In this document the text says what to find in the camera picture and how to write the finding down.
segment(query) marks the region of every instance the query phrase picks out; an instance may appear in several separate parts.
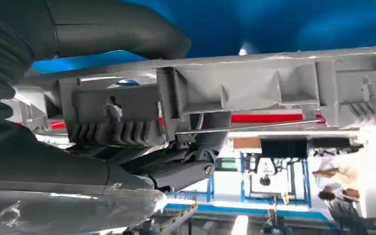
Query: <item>person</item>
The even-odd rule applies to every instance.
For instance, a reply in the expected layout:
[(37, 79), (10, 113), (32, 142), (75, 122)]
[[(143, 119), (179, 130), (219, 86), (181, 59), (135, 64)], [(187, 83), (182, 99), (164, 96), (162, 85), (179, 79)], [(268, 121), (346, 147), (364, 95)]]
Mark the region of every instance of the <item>person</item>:
[(318, 197), (327, 201), (334, 200), (335, 191), (340, 188), (343, 200), (349, 203), (358, 200), (360, 195), (357, 160), (356, 155), (343, 155), (323, 161), (320, 169), (312, 173), (321, 189)]

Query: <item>metal frame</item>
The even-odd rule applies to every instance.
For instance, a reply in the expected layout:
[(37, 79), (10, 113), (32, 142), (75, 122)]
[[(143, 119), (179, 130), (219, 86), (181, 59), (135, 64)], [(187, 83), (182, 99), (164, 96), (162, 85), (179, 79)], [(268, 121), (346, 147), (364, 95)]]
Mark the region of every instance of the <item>metal frame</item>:
[(180, 191), (180, 192), (174, 193), (174, 195), (206, 197), (207, 202), (212, 202), (214, 200), (214, 174), (212, 174), (208, 179), (207, 192)]
[[(244, 186), (244, 173), (245, 173), (245, 157), (244, 153), (240, 153), (240, 172), (243, 175), (241, 180), (241, 190), (240, 190), (240, 197), (242, 202), (249, 202), (249, 203), (264, 203), (264, 204), (274, 204), (274, 199), (272, 198), (258, 198), (258, 197), (246, 197), (245, 186)], [(312, 207), (312, 200), (310, 196), (310, 184), (309, 184), (309, 170), (307, 166), (307, 160), (302, 159), (302, 173), (303, 173), (303, 181), (304, 181), (304, 199), (290, 199), (290, 205), (302, 205), (307, 206), (308, 208)], [(282, 205), (283, 200), (279, 199), (277, 201), (278, 205)]]

